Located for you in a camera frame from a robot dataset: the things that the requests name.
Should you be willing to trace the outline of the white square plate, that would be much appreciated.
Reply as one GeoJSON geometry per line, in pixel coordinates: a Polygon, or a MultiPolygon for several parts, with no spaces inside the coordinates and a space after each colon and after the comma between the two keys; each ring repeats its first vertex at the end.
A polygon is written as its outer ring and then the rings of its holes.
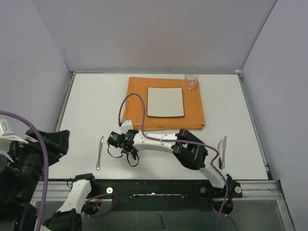
{"type": "Polygon", "coordinates": [[[183,117],[184,103],[182,87],[148,87],[147,115],[150,117],[183,117]]]}

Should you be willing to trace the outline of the orange cloth placemat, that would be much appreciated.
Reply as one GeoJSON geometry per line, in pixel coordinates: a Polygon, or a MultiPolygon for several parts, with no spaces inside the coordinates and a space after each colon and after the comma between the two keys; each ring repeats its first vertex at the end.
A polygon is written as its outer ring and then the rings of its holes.
{"type": "Polygon", "coordinates": [[[205,126],[200,85],[186,87],[183,79],[130,77],[122,119],[135,129],[202,130],[205,126]]]}

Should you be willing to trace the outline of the clear drinking glass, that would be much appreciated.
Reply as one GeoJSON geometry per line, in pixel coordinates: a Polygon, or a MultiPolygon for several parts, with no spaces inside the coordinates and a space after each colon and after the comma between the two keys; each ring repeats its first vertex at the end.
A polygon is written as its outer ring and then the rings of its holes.
{"type": "Polygon", "coordinates": [[[186,88],[189,90],[192,90],[195,88],[199,75],[197,73],[190,73],[190,74],[185,74],[185,83],[186,83],[186,88]]]}

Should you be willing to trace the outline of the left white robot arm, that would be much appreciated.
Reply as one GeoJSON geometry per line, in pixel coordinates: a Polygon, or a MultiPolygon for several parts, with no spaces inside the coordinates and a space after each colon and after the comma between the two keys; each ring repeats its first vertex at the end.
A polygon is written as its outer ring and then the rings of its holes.
{"type": "Polygon", "coordinates": [[[2,231],[80,231],[86,198],[97,194],[92,174],[77,175],[63,205],[44,220],[48,195],[47,168],[67,154],[70,131],[28,130],[34,141],[14,134],[0,134],[0,229],[2,231]]]}

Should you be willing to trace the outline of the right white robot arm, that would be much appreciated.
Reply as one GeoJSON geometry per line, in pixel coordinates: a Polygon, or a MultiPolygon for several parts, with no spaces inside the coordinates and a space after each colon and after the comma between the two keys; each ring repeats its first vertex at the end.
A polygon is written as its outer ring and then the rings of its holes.
{"type": "Polygon", "coordinates": [[[218,196],[240,193],[240,185],[224,172],[219,150],[211,147],[185,129],[172,134],[154,134],[129,129],[126,133],[111,132],[108,146],[139,161],[139,152],[158,151],[173,154],[187,169],[200,171],[218,196]]]}

